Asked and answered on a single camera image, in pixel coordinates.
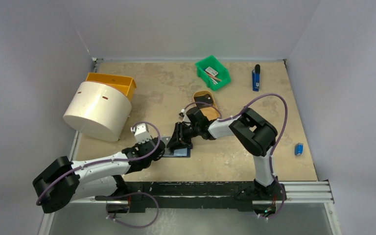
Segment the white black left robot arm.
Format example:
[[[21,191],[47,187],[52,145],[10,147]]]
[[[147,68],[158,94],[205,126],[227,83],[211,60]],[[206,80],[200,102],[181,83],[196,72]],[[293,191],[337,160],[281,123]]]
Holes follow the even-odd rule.
[[[94,160],[70,161],[66,156],[59,157],[33,180],[38,196],[36,205],[44,213],[56,212],[73,199],[90,197],[91,183],[109,185],[108,195],[121,200],[126,195],[126,186],[115,177],[148,168],[164,151],[165,143],[154,138]]]

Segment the blue leather card holder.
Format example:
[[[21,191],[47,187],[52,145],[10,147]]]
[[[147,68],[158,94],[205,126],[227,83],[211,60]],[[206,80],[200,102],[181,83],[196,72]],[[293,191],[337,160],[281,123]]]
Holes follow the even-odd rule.
[[[171,137],[169,136],[161,136],[161,141],[167,145],[170,141]],[[175,149],[171,150],[169,148],[165,148],[163,157],[166,158],[190,158],[190,148],[183,148],[183,149]]]

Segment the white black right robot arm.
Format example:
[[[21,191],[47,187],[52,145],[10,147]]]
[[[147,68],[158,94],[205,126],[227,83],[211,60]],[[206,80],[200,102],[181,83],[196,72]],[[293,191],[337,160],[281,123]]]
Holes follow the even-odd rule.
[[[181,122],[175,123],[173,135],[166,147],[170,150],[192,148],[192,138],[205,140],[235,136],[242,146],[253,155],[255,164],[256,195],[267,199],[274,194],[274,173],[270,152],[276,143],[276,128],[251,108],[238,117],[225,121],[209,120],[200,108],[193,107],[184,114]]]

